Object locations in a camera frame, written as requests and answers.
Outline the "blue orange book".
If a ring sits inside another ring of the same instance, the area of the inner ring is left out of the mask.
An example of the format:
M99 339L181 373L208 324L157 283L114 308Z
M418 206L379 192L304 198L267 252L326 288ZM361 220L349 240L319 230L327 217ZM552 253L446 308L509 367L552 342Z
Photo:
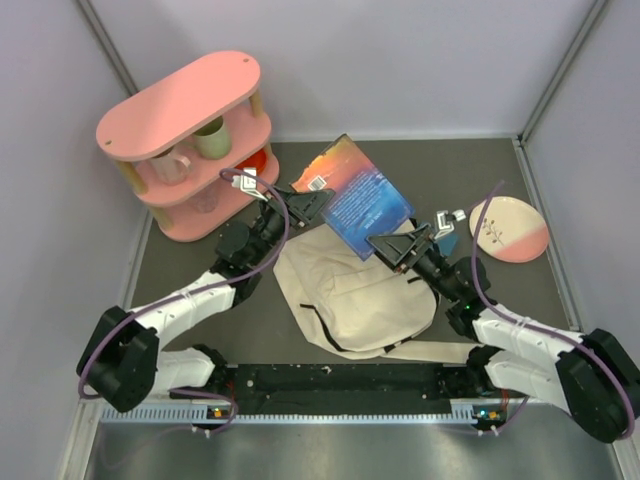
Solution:
M346 134L319 154L292 183L297 192L330 189L324 222L362 260L372 235L397 231L415 213L411 203Z

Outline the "cream canvas backpack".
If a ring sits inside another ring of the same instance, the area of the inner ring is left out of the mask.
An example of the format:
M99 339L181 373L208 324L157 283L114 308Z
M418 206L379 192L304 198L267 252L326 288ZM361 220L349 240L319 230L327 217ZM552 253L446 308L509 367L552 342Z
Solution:
M289 239L273 272L306 340L348 360L463 364L475 347L419 340L438 295L376 256L361 260L326 224Z

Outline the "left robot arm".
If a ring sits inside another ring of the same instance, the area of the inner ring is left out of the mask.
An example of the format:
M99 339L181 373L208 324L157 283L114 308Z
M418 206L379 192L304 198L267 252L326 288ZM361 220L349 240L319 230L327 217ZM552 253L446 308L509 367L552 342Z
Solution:
M215 263L190 285L143 307L107 309L76 367L81 386L90 386L121 413L157 392L195 387L205 396L220 394L227 374L216 351L196 346L168 352L166 345L247 300L263 270L279 256L290 229L308 226L333 195L331 189L275 189L261 202L252 224L229 221L222 227Z

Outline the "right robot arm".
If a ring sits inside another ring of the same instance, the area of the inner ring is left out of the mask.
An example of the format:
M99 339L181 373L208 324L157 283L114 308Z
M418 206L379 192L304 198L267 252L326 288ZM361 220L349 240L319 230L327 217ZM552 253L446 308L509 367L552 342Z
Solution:
M450 325L477 343L466 361L474 393L504 389L537 398L603 443L632 435L639 417L639 368L613 334L554 329L515 314L487 297L490 283L478 256L450 263L427 225L373 235L368 242L389 268L413 271L450 302Z

